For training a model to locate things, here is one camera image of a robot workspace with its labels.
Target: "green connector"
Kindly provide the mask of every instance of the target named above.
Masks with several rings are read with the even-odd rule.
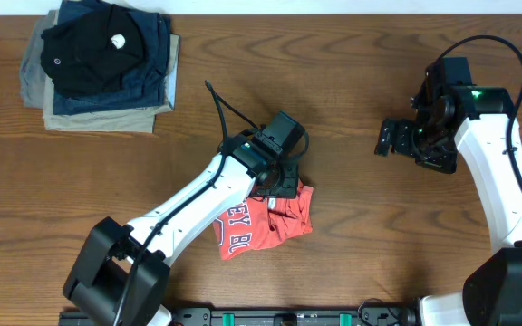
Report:
[[[352,326],[352,315],[349,313],[340,313],[340,326]]]
[[[235,326],[235,315],[232,313],[223,313],[223,326]]]

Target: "cable clip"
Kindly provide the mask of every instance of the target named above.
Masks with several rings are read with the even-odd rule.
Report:
[[[514,147],[511,149],[511,151],[517,151],[518,148]],[[503,150],[503,155],[507,155],[508,149]]]

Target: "black shirt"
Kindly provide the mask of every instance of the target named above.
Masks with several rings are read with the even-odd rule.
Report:
[[[117,5],[45,30],[42,39],[43,70],[65,97],[118,91],[122,74],[144,60],[138,26]]]

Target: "black motor joint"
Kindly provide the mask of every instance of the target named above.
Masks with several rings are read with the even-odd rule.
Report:
[[[305,137],[305,149],[291,156],[302,137]],[[297,121],[280,111],[266,127],[245,130],[227,145],[231,156],[246,166],[251,177],[257,180],[252,197],[293,198],[297,195],[297,160],[309,146],[309,136]]]
[[[472,83],[467,58],[441,58],[428,66],[411,106],[416,110],[414,120],[382,123],[374,154],[388,156],[391,150],[414,158],[419,166],[448,174],[456,171],[454,136],[464,119],[513,110],[506,89]]]
[[[522,326],[521,243],[500,249],[464,283],[462,301],[471,325]]]

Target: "navy jeans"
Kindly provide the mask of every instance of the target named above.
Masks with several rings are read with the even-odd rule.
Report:
[[[107,5],[99,0],[63,1],[58,14],[58,24],[77,19]],[[73,115],[163,104],[164,77],[169,62],[169,20],[158,13],[133,9],[129,14],[139,27],[144,40],[145,62],[124,73],[120,91],[78,98],[64,98],[56,92],[53,96],[53,114]]]

